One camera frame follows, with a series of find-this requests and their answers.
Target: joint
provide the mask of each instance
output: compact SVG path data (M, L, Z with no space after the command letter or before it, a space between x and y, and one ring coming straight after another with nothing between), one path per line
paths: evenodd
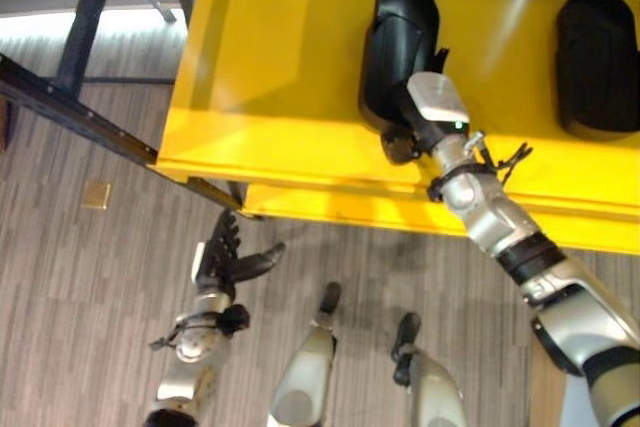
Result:
M565 258L555 243L537 232L507 247L496 259L514 282L522 285Z
M396 368L393 371L393 381L401 387L409 387L411 385L411 361L413 353L402 354L396 362Z
M203 291L195 299L193 313L224 312L232 302L226 292L215 289Z
M593 387L610 370L631 364L640 364L640 350L621 345L589 357L582 365L582 370L589 387Z
M478 130L475 132L467 143L464 144L464 155L469 157L473 154L474 149L486 149L486 145L484 143L484 138L486 137L485 133L482 130Z
M331 332L333 330L333 317L321 310L316 313L316 316L311 320L311 326L319 327Z
M402 357L404 355L413 356L413 354L415 354L417 351L418 349L414 344L402 344L398 349L398 356L399 357Z
M248 329L250 321L251 316L245 306L234 304L218 315L216 328L226 337L233 337L238 330Z
M493 174L495 170L491 169L486 164L480 164L478 162L472 164L461 164L454 167L442 177L436 177L433 179L429 187L427 188L427 195L433 202L442 202L442 187L454 177L462 174Z
M562 349L558 347L558 344L553 341L537 317L531 321L531 328L556 367L568 374L582 377L580 369L566 356Z

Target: black object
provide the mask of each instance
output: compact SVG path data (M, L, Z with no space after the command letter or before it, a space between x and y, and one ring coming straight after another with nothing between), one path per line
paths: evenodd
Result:
M631 9L623 0L568 0L557 24L564 129L593 139L640 130L640 67Z
M497 260L513 281L522 285L566 257L542 232L536 232L507 247Z
M250 322L251 316L245 306L234 304L224 309L218 316L216 328L227 337L231 337L239 330L248 329Z
M175 410L151 412L143 427L196 427L193 417Z
M208 182L201 177L189 177L186 183L178 183L178 185L186 187L191 192L195 192L202 197L213 200L218 205L221 205L222 207L225 207L227 209L231 209L234 211L242 209L241 200L238 200L233 195L227 194L223 190L213 185L211 182Z
M409 127L391 99L393 90L404 88L415 72L442 71L446 53L436 55L439 25L435 0L376 0L365 45L360 110L377 130Z
M431 154L447 135L468 132L468 124L458 126L455 122L434 122L422 117L405 83L393 87L388 100L389 108L398 112L408 126L390 125L380 135L382 150L393 164L407 163L423 153Z
M158 153L151 146L1 54L0 93L13 105L26 107L136 164L156 161Z
M340 287L340 284L337 282L329 282L324 288L322 302L320 303L320 312L333 315L338 307L338 302L340 302L341 294L342 287Z
M211 238L206 243L200 268L196 274L199 292L216 289L235 298L235 284L269 272L280 260L285 244L278 242L266 252L238 258L240 238L236 218L226 209L218 218Z
M531 321L531 327L533 328L533 333L536 335L544 350L549 354L549 358L552 360L554 365L558 367L563 372L567 372L568 374L575 375L578 377L582 377L582 372L580 369L576 367L576 365L571 362L571 359L565 355L565 353L556 345L553 341L549 333L546 331L544 326L540 323L538 318L534 318Z
M7 150L15 125L15 109L7 99L0 97L0 154Z
M402 317L402 320L398 324L396 340L391 349L391 359L396 363L396 368L393 371L393 381L402 387L409 387L411 383L410 368L411 359L413 358L411 348L418 338L421 323L418 314L408 312ZM409 351L401 352L403 347L409 347Z
M78 98L106 0L78 0L76 17L60 58L55 84Z

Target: robotic hand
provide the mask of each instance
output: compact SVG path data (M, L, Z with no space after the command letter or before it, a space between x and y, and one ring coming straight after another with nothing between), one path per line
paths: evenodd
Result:
M436 162L441 175L429 197L443 201L518 285L553 362L586 377L600 424L638 425L640 327L505 195L504 181L531 149L523 144L495 164L484 134L469 136L469 114L451 80L438 73L446 56L435 53L438 22L433 0L377 0L365 53L363 113L382 131L391 162L423 154ZM502 169L508 171L501 182Z
M234 304L235 284L269 272L285 250L283 243L270 250L238 258L240 245L235 217L225 211L208 242L196 249L191 279L196 298L190 313L179 316L165 337L151 344L154 350L175 350L146 427L194 427L206 413L220 370L229 356L233 334L249 327L249 313Z

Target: black shoe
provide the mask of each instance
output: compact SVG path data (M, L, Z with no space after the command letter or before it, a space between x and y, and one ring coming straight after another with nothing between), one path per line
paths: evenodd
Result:
M402 318L398 324L398 332L396 334L396 341L391 349L391 359L394 362L400 360L400 347L405 344L413 345L420 332L420 316L415 312L408 312Z
M324 288L324 294L322 296L322 302L320 303L320 312L324 312L328 315L333 315L336 308L338 307L338 302L340 301L340 294L342 293L342 288L340 284L337 282L329 282Z

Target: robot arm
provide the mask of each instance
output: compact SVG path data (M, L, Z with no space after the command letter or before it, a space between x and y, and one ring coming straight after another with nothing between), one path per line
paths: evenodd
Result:
M342 288L329 282L307 338L291 358L271 401L267 427L320 427L338 339L333 314Z
M640 418L640 328L578 261L567 257L504 193L483 134L467 136L468 114L452 82L413 74L400 111L413 149L431 156L441 176L429 189L494 257L535 312L532 327L561 369L584 376L603 426ZM390 146L383 142L390 158ZM477 161L476 151L485 159Z
M191 278L197 295L193 309L176 319L154 350L172 347L175 356L158 387L145 427L194 427L210 405L233 334L249 326L249 313L234 304L235 284L271 270L285 246L239 259L238 227L225 211L211 239L198 244Z

